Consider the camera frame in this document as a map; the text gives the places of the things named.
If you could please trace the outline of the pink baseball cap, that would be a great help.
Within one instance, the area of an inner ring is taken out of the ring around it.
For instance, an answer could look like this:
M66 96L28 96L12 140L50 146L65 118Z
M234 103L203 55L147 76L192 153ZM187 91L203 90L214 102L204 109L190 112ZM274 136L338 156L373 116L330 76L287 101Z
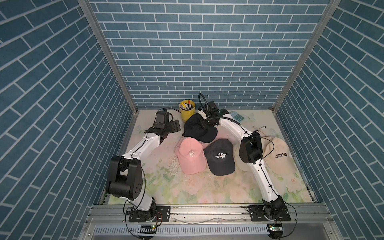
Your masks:
M197 174L207 168L203 145L194 138L182 137L175 148L175 154L186 175Z

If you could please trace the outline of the black cap front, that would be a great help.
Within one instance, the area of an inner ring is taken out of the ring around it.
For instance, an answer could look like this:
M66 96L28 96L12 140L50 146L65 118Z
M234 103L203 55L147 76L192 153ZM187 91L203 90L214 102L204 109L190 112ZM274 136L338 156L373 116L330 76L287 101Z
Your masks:
M204 149L209 169L215 176L226 176L236 170L233 144L228 139L218 139Z

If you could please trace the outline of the beige Colorado cap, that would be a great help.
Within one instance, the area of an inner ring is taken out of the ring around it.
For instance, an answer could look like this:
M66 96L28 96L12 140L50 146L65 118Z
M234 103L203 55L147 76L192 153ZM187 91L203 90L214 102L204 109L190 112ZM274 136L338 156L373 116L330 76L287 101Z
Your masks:
M250 172L251 169L249 165L242 161L242 159L240 158L239 152L240 152L240 143L237 143L236 145L234 145L234 150L233 150L233 156L234 156L236 167L244 172Z
M284 140L273 138L271 141L262 140L262 144L264 161L276 175L286 176L296 172L295 162Z

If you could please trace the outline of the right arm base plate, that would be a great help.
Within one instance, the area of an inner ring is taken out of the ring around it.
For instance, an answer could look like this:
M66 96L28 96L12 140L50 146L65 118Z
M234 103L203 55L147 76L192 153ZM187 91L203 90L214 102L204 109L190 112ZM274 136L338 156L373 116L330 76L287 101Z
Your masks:
M246 207L246 211L249 213L252 222L262 222L262 221L289 222L291 221L291 216L286 206L284 206L283 212L276 219L271 219L266 216L264 205L250 205Z

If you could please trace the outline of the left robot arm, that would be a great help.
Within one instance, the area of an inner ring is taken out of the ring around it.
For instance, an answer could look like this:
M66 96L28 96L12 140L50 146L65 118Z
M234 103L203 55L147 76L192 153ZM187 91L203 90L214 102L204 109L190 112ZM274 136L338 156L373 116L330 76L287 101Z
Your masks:
M110 160L106 193L128 201L133 206L129 213L138 218L139 222L150 222L156 218L156 200L146 193L141 160L159 147L169 134L180 130L179 121L166 109L160 110L156 113L153 126L145 131L143 139L127 153Z

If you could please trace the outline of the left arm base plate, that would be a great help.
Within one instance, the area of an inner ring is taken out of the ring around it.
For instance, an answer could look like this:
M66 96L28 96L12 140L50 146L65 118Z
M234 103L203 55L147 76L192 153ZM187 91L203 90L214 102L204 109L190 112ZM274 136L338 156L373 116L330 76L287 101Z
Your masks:
M130 223L145 223L145 222L169 222L171 215L170 206L151 207L149 211L136 210L128 214Z

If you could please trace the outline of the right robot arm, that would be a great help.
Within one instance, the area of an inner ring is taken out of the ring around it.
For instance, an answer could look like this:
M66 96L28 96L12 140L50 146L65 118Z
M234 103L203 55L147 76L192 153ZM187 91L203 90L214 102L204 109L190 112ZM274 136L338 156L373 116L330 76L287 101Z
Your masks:
M239 157L250 166L262 193L264 214L266 219L274 221L285 212L285 201L272 184L268 175L263 155L262 139L258 131L250 131L234 120L225 109L219 109L216 104L205 102L200 104L198 113L203 117L204 127L222 126L240 141Z

